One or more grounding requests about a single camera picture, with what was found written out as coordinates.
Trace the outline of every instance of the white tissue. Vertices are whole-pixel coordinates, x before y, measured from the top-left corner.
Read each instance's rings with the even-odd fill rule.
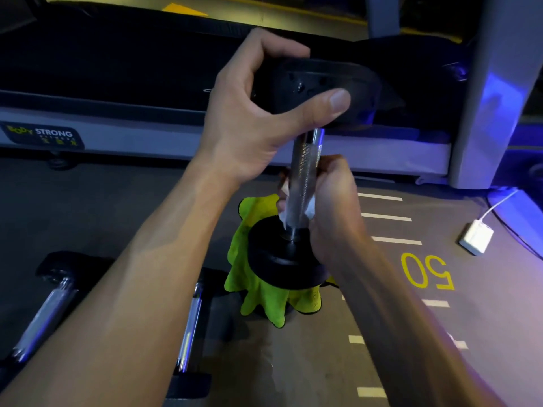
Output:
[[[281,187],[281,190],[287,195],[287,200],[285,202],[285,210],[283,212],[279,213],[279,220],[283,223],[283,227],[287,228],[287,205],[288,205],[288,179],[285,180],[283,187]],[[315,217],[315,195],[311,197],[309,200],[309,203],[307,204],[307,208],[305,210],[305,215],[308,219],[312,219]]]

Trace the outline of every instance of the yellow number 50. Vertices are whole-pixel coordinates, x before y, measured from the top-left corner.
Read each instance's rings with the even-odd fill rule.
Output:
[[[419,266],[420,273],[423,275],[422,283],[417,283],[415,280],[413,280],[411,273],[409,271],[409,268],[407,267],[407,257],[411,257],[412,259],[414,259],[417,265]],[[439,290],[454,290],[454,284],[452,283],[451,273],[449,273],[448,271],[444,271],[443,273],[438,273],[436,270],[432,268],[430,264],[432,260],[438,260],[441,265],[446,265],[446,264],[442,259],[440,259],[437,256],[427,256],[426,259],[424,260],[426,267],[428,268],[430,273],[432,273],[436,277],[444,278],[447,280],[447,284],[436,284],[436,287]],[[402,267],[404,269],[404,273],[407,279],[410,281],[412,285],[420,289],[425,289],[426,287],[428,287],[428,275],[426,274],[426,270],[424,269],[422,262],[419,260],[419,258],[415,254],[411,254],[411,253],[402,254]]]

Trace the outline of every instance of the forearm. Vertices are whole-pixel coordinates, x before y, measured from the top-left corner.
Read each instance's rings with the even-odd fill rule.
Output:
[[[340,243],[330,263],[391,407],[503,406],[370,239]]]
[[[162,405],[209,239],[234,190],[206,164],[189,164],[0,405]]]

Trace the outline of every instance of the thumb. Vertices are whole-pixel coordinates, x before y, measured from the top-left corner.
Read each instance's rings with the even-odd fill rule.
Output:
[[[335,88],[318,94],[295,109],[278,114],[282,128],[277,132],[286,139],[317,129],[334,121],[349,109],[351,95],[343,88]]]

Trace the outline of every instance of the right hand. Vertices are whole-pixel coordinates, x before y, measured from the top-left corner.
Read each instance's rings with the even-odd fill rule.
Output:
[[[315,189],[315,217],[309,222],[311,248],[317,260],[332,267],[342,243],[366,238],[358,191],[347,160],[322,156]]]

